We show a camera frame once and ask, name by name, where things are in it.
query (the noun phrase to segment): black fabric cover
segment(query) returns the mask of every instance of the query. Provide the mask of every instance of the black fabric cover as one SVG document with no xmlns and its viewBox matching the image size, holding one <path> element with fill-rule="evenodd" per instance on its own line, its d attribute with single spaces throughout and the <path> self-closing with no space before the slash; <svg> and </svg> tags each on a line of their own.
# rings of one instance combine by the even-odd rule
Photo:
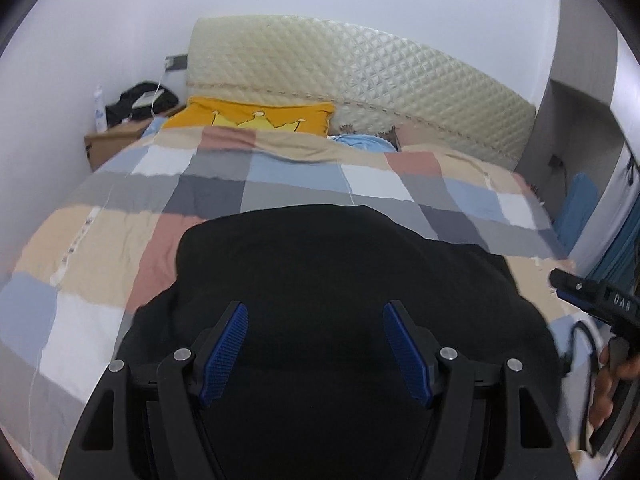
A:
<svg viewBox="0 0 640 480">
<path fill-rule="evenodd" d="M 151 106 L 145 106 L 142 108 L 132 109 L 133 103 L 145 92 L 155 92 L 158 88 L 158 83 L 153 81 L 143 81 L 137 85 L 129 88 L 120 95 L 120 100 L 117 103 L 106 105 L 104 108 L 107 115 L 107 124 L 111 128 L 116 124 L 120 124 L 122 120 L 131 118 L 134 121 L 143 121 L 151 117 Z M 173 108 L 178 104 L 178 97 L 172 93 L 165 86 L 160 85 L 160 88 L 164 90 L 164 93 L 156 99 L 154 102 L 154 113 L 156 115 L 161 114 Z"/>
<path fill-rule="evenodd" d="M 159 361 L 189 346 L 230 301 L 249 330 L 222 399 L 203 413 L 228 479 L 407 478 L 429 412 L 385 339 L 382 309 L 468 358 L 517 357 L 553 410 L 552 335 L 505 260 L 425 240 L 364 206 L 295 206 L 204 222 L 183 236 L 177 281 L 141 307 L 118 357 Z"/>
</svg>

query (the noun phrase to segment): blue towel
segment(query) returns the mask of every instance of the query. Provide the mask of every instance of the blue towel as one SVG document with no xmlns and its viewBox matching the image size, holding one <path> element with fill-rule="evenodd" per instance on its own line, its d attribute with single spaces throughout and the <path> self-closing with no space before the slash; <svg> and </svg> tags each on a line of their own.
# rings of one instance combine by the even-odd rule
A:
<svg viewBox="0 0 640 480">
<path fill-rule="evenodd" d="M 620 232 L 607 252 L 587 276 L 607 280 L 622 290 L 632 290 L 636 282 L 636 240 L 640 236 L 640 198 L 636 199 Z"/>
<path fill-rule="evenodd" d="M 151 124 L 146 127 L 145 132 L 140 136 L 140 139 L 143 137 L 148 137 L 149 135 L 155 135 L 160 131 L 162 125 L 167 122 L 169 117 L 154 117 L 154 120 L 151 121 Z"/>
<path fill-rule="evenodd" d="M 333 137 L 333 139 L 335 140 L 335 142 L 340 142 L 348 146 L 353 146 L 354 148 L 358 148 L 359 150 L 364 150 L 365 152 L 392 153 L 396 151 L 396 149 L 394 148 L 391 142 L 373 135 L 366 135 L 366 134 L 338 135 Z"/>
<path fill-rule="evenodd" d="M 554 222 L 554 231 L 567 253 L 574 248 L 597 205 L 596 185 L 583 172 L 576 174 L 562 203 L 560 215 Z"/>
</svg>

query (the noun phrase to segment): yellow pillow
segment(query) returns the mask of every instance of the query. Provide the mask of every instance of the yellow pillow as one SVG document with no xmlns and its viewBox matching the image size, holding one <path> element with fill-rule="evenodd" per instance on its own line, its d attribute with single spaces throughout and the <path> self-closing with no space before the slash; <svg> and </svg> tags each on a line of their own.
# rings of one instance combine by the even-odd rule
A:
<svg viewBox="0 0 640 480">
<path fill-rule="evenodd" d="M 331 103 L 299 106 L 266 106 L 207 97 L 189 98 L 187 107 L 162 127 L 234 126 L 253 130 L 285 130 L 326 137 Z"/>
</svg>

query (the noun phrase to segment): white cable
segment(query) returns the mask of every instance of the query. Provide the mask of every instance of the white cable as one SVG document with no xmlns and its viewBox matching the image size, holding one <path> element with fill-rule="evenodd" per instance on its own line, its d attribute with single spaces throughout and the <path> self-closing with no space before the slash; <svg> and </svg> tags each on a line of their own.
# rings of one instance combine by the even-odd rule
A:
<svg viewBox="0 0 640 480">
<path fill-rule="evenodd" d="M 162 78 L 164 77 L 164 72 L 166 72 L 166 66 L 162 69 L 162 73 L 160 74 L 160 79 L 158 80 L 158 86 L 156 87 L 156 91 L 154 92 L 154 98 L 151 101 L 151 116 L 155 119 L 156 114 L 154 113 L 154 103 L 156 102 L 156 96 L 158 95 L 158 91 L 160 89 L 160 83 L 162 82 Z"/>
</svg>

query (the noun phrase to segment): black bag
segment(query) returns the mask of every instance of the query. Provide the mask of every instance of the black bag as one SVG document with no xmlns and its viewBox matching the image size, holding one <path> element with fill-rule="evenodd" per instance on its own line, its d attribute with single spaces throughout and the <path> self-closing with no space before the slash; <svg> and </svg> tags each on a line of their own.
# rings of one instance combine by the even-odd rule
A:
<svg viewBox="0 0 640 480">
<path fill-rule="evenodd" d="M 143 81 L 123 92 L 117 103 L 105 106 L 109 127 L 120 124 L 122 120 L 127 118 L 133 121 L 143 121 L 151 117 L 151 105 L 141 108 L 133 108 L 132 106 L 142 94 L 155 92 L 157 88 L 158 83 Z M 162 85 L 160 85 L 160 89 L 164 90 L 164 92 L 156 98 L 153 104 L 155 114 L 161 114 L 178 104 L 178 97 L 173 92 Z"/>
</svg>

